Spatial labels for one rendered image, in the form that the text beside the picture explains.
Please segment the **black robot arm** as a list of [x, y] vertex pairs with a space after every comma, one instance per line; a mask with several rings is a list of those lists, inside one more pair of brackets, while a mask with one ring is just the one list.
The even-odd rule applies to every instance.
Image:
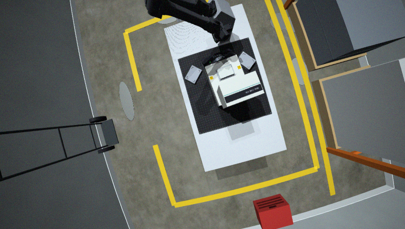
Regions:
[[219, 35], [226, 41], [232, 31], [231, 24], [220, 22], [211, 18], [216, 12], [215, 1], [207, 3], [206, 0], [145, 0], [148, 14], [162, 19], [162, 15], [169, 15], [203, 28], [205, 31]]

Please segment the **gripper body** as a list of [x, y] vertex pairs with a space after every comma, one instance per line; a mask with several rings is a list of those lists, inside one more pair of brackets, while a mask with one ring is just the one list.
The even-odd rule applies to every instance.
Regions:
[[216, 35], [216, 33], [212, 34], [214, 41], [216, 41], [216, 43], [223, 41], [221, 38], [219, 39], [219, 35]]

